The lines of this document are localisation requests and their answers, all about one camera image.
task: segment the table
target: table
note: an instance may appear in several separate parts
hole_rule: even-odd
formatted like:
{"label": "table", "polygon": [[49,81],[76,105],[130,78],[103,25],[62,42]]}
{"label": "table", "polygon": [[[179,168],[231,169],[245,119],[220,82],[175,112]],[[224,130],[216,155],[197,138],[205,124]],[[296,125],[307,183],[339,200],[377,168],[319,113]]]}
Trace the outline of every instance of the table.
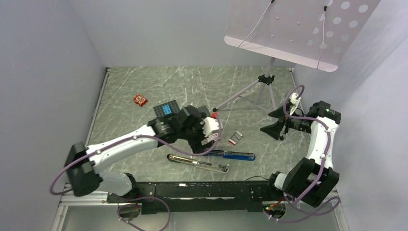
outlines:
{"label": "table", "polygon": [[[155,118],[153,107],[176,100],[180,108],[206,105],[212,109],[264,73],[252,66],[161,66],[114,67],[102,92],[91,130],[89,144],[97,144],[127,134]],[[294,87],[289,68],[275,67],[273,83],[277,105]],[[256,86],[243,94],[255,100]],[[140,107],[133,97],[141,94],[148,102]],[[271,108],[268,92],[261,98],[263,107]],[[218,149],[255,153],[255,161],[228,160],[215,156],[194,157],[202,161],[229,165],[229,173],[219,174],[193,166],[169,162],[167,154],[178,154],[160,147],[134,154],[110,167],[110,171],[131,173],[136,181],[212,181],[245,180],[252,176],[269,177],[280,171],[288,173],[307,154],[310,136],[290,131],[283,141],[276,141],[259,129],[275,119],[250,102],[237,98],[219,113],[224,125]],[[233,146],[228,139],[238,130],[243,138]],[[186,141],[175,146],[190,151]]]}

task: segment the tripod clamp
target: tripod clamp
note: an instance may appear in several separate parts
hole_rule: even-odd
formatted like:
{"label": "tripod clamp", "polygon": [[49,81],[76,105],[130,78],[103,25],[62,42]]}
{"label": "tripod clamp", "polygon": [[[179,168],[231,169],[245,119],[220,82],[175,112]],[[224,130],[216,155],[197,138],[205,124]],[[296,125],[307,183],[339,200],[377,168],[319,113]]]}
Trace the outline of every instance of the tripod clamp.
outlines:
{"label": "tripod clamp", "polygon": [[275,80],[275,76],[265,77],[265,74],[258,76],[258,82],[265,83],[266,85],[271,84]]}

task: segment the black cable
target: black cable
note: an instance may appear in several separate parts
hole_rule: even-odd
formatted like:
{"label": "black cable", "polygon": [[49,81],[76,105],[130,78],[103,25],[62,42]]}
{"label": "black cable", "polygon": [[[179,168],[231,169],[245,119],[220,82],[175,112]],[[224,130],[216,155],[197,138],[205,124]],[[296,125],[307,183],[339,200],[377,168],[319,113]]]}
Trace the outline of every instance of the black cable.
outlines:
{"label": "black cable", "polygon": [[262,176],[253,176],[253,177],[250,177],[250,178],[246,179],[245,181],[248,181],[249,179],[252,179],[252,178],[255,178],[255,177],[260,177],[260,178],[266,179],[265,177],[262,177]]}

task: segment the red object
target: red object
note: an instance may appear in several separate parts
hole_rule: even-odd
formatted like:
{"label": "red object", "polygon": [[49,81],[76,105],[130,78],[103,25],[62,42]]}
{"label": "red object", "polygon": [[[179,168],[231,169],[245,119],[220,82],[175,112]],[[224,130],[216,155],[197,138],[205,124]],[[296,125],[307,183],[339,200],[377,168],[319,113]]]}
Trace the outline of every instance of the red object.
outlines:
{"label": "red object", "polygon": [[140,107],[143,107],[147,103],[147,99],[142,96],[137,94],[135,97],[133,97],[133,101],[138,104]]}

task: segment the white wall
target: white wall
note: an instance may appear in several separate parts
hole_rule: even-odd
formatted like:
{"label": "white wall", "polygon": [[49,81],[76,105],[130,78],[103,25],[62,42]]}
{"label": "white wall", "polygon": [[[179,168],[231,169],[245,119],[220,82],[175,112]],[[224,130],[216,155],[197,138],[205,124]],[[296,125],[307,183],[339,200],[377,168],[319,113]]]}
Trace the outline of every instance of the white wall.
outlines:
{"label": "white wall", "polygon": [[408,2],[382,0],[333,73],[296,65],[307,108],[342,113],[333,150],[350,229],[406,230]]}
{"label": "white wall", "polygon": [[104,66],[68,1],[0,5],[0,230],[46,231],[49,185],[86,138]]}
{"label": "white wall", "polygon": [[[224,42],[229,0],[70,0],[111,66],[267,65]],[[276,65],[290,65],[276,61]]]}

